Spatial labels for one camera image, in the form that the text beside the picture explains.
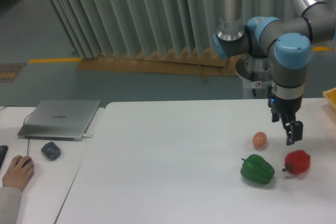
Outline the beige sleeved forearm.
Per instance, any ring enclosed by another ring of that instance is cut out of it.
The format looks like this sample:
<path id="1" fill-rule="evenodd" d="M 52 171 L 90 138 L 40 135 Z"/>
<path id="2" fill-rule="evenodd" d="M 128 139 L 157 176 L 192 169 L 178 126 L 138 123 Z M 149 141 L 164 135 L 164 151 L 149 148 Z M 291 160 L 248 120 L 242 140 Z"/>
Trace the beige sleeved forearm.
<path id="1" fill-rule="evenodd" d="M 22 191 L 15 187 L 1 187 L 1 223 L 16 223 Z"/>

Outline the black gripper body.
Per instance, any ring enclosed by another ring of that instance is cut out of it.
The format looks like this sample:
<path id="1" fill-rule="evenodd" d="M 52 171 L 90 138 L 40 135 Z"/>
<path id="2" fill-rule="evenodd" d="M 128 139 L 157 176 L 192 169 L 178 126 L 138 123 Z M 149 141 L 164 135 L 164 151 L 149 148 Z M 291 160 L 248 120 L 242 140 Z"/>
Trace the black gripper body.
<path id="1" fill-rule="evenodd" d="M 302 86 L 285 88 L 280 85 L 267 87 L 268 107 L 277 112 L 282 123 L 296 121 L 296 113 L 301 108 Z"/>

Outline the person's hand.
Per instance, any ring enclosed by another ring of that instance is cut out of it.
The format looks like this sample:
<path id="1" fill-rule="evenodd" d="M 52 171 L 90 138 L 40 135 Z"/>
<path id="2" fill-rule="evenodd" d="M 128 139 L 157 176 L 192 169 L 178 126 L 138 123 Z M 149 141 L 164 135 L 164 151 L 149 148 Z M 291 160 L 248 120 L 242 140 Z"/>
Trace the person's hand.
<path id="1" fill-rule="evenodd" d="M 3 187 L 15 187 L 23 191 L 27 186 L 30 178 L 34 174 L 34 162 L 28 163 L 24 168 L 22 165 L 30 156 L 15 156 L 5 175 L 2 178 Z"/>

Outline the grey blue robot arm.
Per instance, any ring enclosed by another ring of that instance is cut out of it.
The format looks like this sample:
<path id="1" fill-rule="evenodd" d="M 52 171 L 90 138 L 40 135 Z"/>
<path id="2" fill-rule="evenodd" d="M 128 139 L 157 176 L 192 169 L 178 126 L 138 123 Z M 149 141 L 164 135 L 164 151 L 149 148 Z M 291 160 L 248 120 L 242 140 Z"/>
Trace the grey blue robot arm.
<path id="1" fill-rule="evenodd" d="M 281 122 L 287 145 L 302 139 L 303 124 L 296 119 L 301 107 L 313 44 L 335 39 L 335 9 L 326 0 L 290 0 L 298 18 L 276 17 L 241 21 L 242 0 L 219 0 L 219 25 L 213 40 L 219 57 L 245 54 L 257 66 L 270 69 L 261 86 L 267 90 L 271 120 Z"/>

